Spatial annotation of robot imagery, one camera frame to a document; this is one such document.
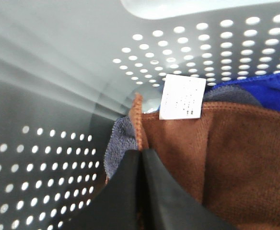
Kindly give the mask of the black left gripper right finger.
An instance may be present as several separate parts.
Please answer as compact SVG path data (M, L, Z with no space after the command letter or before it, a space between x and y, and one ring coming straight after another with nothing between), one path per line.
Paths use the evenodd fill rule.
M187 193L172 177L156 151L142 152L154 230L234 230Z

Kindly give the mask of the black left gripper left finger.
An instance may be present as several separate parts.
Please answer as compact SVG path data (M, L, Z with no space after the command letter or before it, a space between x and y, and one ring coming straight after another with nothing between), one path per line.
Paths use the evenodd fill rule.
M128 150L101 192L63 230L139 230L138 172L140 152Z

